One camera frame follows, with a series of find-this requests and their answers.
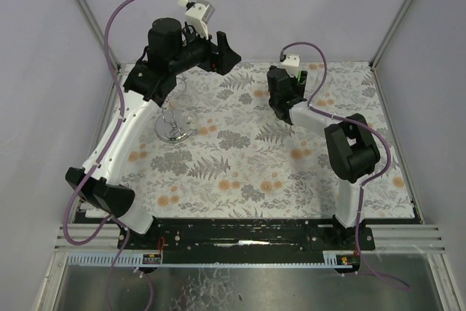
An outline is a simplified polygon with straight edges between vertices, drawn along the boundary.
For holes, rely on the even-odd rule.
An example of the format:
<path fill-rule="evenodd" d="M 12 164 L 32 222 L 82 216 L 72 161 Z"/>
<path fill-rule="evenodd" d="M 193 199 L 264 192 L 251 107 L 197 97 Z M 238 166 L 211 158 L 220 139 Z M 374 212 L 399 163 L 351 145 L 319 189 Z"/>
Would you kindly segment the green plastic wine glass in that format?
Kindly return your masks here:
<path fill-rule="evenodd" d="M 307 84 L 307 71 L 301 70 L 298 73 L 296 80 L 297 80 L 297 83 L 296 83 L 297 87 L 299 89 L 304 90 Z"/>

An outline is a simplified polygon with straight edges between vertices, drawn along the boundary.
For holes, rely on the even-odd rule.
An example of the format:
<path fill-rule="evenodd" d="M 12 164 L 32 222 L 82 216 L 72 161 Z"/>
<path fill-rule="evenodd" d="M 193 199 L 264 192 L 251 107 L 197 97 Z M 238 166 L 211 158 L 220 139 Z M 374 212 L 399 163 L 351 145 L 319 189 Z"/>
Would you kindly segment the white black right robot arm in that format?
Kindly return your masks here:
<path fill-rule="evenodd" d="M 380 161 L 379 149 L 364 116 L 353 114 L 339 122 L 335 116 L 309 109 L 304 98 L 304 71 L 292 77 L 284 68 L 270 66 L 266 77 L 269 105 L 276 117 L 324 137 L 331 169 L 339 178 L 335 219 L 345 229 L 356 227 L 363 220 L 360 190 Z"/>

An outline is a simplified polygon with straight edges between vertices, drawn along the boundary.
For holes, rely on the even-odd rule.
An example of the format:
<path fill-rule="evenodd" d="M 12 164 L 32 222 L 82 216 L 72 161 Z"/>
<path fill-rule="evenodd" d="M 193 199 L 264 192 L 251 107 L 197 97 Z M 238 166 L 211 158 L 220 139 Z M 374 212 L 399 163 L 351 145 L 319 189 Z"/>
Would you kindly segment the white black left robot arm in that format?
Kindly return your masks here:
<path fill-rule="evenodd" d="M 135 192 L 121 184 L 125 162 L 146 123 L 175 89 L 178 75 L 194 67 L 225 75 L 241 61 L 223 31 L 217 32 L 216 43 L 212 40 L 174 18 L 152 23 L 142 56 L 119 87 L 120 106 L 104 136 L 83 166 L 66 173 L 74 196 L 139 235 L 148 232 L 153 216 L 136 202 Z"/>

